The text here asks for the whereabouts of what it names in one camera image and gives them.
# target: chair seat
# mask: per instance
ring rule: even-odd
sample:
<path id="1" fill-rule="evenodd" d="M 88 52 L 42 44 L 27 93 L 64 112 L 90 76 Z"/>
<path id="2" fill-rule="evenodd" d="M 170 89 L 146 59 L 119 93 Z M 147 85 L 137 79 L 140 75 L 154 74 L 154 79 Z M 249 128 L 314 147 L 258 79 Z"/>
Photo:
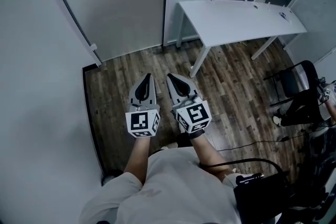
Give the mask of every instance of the chair seat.
<path id="1" fill-rule="evenodd" d="M 290 98 L 300 92 L 295 75 L 290 70 L 283 70 L 279 72 L 279 78 L 283 87 L 285 96 Z"/>

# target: black baseboard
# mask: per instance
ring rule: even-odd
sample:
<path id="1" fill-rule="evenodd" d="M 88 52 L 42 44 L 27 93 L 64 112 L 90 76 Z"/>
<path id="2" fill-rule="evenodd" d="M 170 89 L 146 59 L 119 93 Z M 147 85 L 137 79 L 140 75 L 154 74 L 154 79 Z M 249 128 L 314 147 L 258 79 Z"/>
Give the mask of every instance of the black baseboard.
<path id="1" fill-rule="evenodd" d="M 100 165 L 100 169 L 101 172 L 103 174 L 103 176 L 107 176 L 107 171 L 106 168 L 104 167 L 104 163 L 102 161 L 102 156 L 101 153 L 99 151 L 99 147 L 98 147 L 98 141 L 95 135 L 95 130 L 93 128 L 93 123 L 92 123 L 92 117 L 91 117 L 91 113 L 90 113 L 90 104 L 89 104 L 89 99 L 88 99 L 88 92 L 87 92 L 87 87 L 86 87 L 86 76 L 85 73 L 93 70 L 95 68 L 98 68 L 96 64 L 87 66 L 87 67 L 83 67 L 83 86 L 84 86 L 84 94 L 85 94 L 85 103 L 86 103 L 86 109 L 87 109 L 87 113 L 88 113 L 88 118 L 89 118 L 89 123 L 90 123 L 90 129 L 91 129 L 91 137 L 92 137 L 92 141 L 93 141 L 93 145 L 95 146 L 94 151 L 96 152 L 96 156 Z"/>

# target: shirt sleeve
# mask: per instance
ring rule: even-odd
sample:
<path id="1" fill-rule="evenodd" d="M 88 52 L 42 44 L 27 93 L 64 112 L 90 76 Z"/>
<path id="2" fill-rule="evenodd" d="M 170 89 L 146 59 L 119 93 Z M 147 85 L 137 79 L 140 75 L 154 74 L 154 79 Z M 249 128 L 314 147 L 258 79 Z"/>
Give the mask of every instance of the shirt sleeve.
<path id="1" fill-rule="evenodd" d="M 124 173 L 112 179 L 85 204 L 79 223 L 96 224 L 109 210 L 118 208 L 123 201 L 138 193 L 141 188 L 142 183 L 131 173 Z"/>

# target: tabletop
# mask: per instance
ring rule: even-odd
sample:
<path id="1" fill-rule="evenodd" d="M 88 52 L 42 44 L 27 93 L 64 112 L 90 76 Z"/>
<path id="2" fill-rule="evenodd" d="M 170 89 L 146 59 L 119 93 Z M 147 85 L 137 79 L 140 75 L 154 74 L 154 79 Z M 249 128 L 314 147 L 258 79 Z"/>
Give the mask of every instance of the tabletop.
<path id="1" fill-rule="evenodd" d="M 234 0 L 196 0 L 179 4 L 205 47 L 307 32 L 288 7 Z"/>

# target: office chair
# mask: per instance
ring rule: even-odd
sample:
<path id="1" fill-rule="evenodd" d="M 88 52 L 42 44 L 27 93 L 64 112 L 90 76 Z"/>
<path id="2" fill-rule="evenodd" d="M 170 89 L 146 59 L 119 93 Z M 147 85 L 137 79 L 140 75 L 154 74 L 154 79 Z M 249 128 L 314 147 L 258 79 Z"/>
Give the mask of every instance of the office chair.
<path id="1" fill-rule="evenodd" d="M 293 72 L 293 68 L 295 68 L 296 66 L 301 65 L 304 72 L 306 73 L 307 79 L 308 79 L 308 85 L 309 85 L 309 89 L 313 89 L 316 90 L 317 92 L 317 87 L 319 85 L 319 80 L 318 80 L 318 76 L 316 73 L 316 69 L 315 66 L 312 62 L 310 61 L 302 61 L 292 67 L 289 67 L 285 70 L 282 70 L 280 72 L 277 72 L 275 74 L 273 74 L 272 76 L 266 77 L 264 78 L 264 80 L 268 80 L 272 78 L 275 90 L 277 92 L 277 97 L 278 97 L 278 102 L 271 104 L 270 106 L 275 106 L 275 105 L 279 105 L 279 104 L 284 104 L 287 103 L 291 100 L 294 99 L 294 96 L 300 92 L 299 90 L 299 86 L 298 83 L 295 79 L 295 74 Z M 275 83 L 274 77 L 278 76 L 283 88 L 283 92 L 285 94 L 285 96 L 287 97 L 287 99 L 280 101 L 279 98 L 279 94 L 278 94 L 278 90 L 277 90 L 277 85 Z"/>

